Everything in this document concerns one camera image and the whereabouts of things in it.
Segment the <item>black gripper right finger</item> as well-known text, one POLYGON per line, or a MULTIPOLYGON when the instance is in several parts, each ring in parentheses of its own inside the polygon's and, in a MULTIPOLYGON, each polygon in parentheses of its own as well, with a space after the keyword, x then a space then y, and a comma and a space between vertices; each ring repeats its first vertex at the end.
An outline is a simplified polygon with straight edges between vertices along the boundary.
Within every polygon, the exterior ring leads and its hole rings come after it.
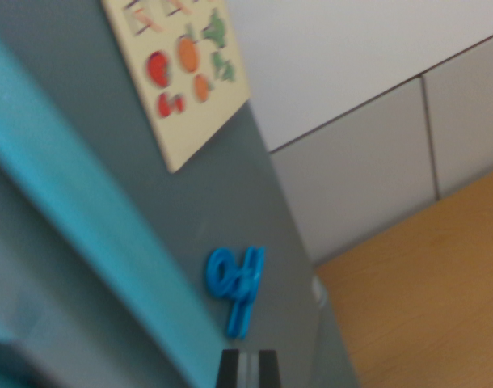
POLYGON ((251 354, 248 386, 280 388, 280 370, 276 350, 259 350, 251 354))

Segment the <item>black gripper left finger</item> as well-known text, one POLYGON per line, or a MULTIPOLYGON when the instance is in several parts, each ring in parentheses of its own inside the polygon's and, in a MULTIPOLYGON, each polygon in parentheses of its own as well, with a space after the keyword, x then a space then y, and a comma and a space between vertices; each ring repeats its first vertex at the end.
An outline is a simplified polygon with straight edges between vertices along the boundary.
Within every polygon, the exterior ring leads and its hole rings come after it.
POLYGON ((246 388, 248 356, 238 349, 225 349, 221 353, 216 388, 246 388))

